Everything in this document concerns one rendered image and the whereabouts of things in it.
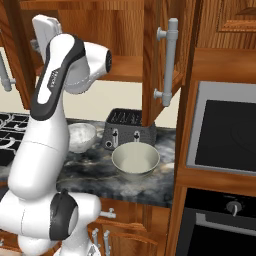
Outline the grey toaster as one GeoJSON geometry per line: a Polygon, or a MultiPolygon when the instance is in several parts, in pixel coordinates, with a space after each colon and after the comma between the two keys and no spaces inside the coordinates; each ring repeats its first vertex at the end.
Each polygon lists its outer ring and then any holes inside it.
{"type": "Polygon", "coordinates": [[[115,108],[105,121],[102,146],[107,150],[115,150],[128,142],[143,142],[154,146],[156,135],[155,123],[142,125],[141,110],[115,108]]]}

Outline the wooden drawer front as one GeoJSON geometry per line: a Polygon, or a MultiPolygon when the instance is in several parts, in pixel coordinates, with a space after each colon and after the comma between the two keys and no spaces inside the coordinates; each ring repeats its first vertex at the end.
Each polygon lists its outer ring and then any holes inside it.
{"type": "Polygon", "coordinates": [[[99,217],[98,223],[124,225],[139,231],[164,234],[169,225],[170,209],[148,204],[139,204],[114,199],[101,198],[102,210],[114,209],[115,218],[99,217]]]}

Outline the white marbled bowl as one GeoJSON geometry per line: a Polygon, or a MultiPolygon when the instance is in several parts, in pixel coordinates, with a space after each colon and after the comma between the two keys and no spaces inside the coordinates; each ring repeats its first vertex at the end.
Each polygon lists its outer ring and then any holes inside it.
{"type": "Polygon", "coordinates": [[[70,133],[69,150],[73,153],[84,153],[94,144],[96,128],[87,123],[74,123],[68,126],[70,133]]]}

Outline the wooden base cabinet door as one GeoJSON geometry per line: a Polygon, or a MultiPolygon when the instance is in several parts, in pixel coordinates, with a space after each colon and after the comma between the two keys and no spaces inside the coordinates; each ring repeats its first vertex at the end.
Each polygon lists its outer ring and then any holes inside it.
{"type": "Polygon", "coordinates": [[[102,225],[102,230],[111,247],[110,256],[157,256],[157,243],[145,236],[112,225],[102,225]]]}

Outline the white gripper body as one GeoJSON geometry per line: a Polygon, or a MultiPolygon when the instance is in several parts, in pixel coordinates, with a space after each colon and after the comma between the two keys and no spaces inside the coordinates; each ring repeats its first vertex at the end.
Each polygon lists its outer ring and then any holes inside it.
{"type": "Polygon", "coordinates": [[[40,54],[42,59],[46,60],[46,47],[53,37],[62,33],[61,24],[56,18],[42,14],[36,15],[32,19],[32,24],[40,54]]]}

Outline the wooden cupboard over microwave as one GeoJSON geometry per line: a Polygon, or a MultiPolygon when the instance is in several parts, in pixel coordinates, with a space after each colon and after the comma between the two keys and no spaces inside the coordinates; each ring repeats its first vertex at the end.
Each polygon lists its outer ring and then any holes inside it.
{"type": "Polygon", "coordinates": [[[256,49],[256,0],[203,0],[198,48],[256,49]]]}

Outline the silver and black microwave oven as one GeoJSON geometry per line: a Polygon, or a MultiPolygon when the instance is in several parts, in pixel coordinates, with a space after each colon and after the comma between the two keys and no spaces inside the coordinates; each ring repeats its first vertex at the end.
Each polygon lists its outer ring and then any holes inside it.
{"type": "Polygon", "coordinates": [[[199,83],[186,165],[256,176],[256,84],[199,83]]]}

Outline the wooden wall cabinet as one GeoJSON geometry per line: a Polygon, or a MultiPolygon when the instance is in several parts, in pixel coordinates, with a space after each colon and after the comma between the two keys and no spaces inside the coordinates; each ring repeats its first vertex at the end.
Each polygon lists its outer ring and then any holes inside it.
{"type": "Polygon", "coordinates": [[[141,82],[146,52],[164,50],[156,41],[166,27],[171,0],[20,0],[23,11],[54,13],[62,29],[112,53],[108,81],[141,82]]]}

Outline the pale grey-green bowl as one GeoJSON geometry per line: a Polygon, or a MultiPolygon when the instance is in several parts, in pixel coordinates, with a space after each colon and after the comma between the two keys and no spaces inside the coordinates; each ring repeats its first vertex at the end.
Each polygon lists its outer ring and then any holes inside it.
{"type": "Polygon", "coordinates": [[[150,175],[160,162],[158,151],[151,145],[129,142],[112,153],[112,163],[127,180],[138,180],[150,175]]]}

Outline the black gas hob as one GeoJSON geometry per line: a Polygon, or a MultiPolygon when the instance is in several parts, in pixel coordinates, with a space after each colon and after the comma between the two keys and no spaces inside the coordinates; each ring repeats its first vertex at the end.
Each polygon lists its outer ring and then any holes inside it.
{"type": "Polygon", "coordinates": [[[0,166],[14,159],[28,124],[27,114],[0,112],[0,166]]]}

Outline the grey oven knob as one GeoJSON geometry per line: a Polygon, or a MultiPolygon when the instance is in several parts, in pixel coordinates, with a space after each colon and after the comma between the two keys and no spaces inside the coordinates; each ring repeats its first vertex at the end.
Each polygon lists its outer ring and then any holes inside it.
{"type": "Polygon", "coordinates": [[[226,208],[233,216],[236,216],[242,210],[242,205],[237,201],[231,201],[226,205],[226,208]]]}

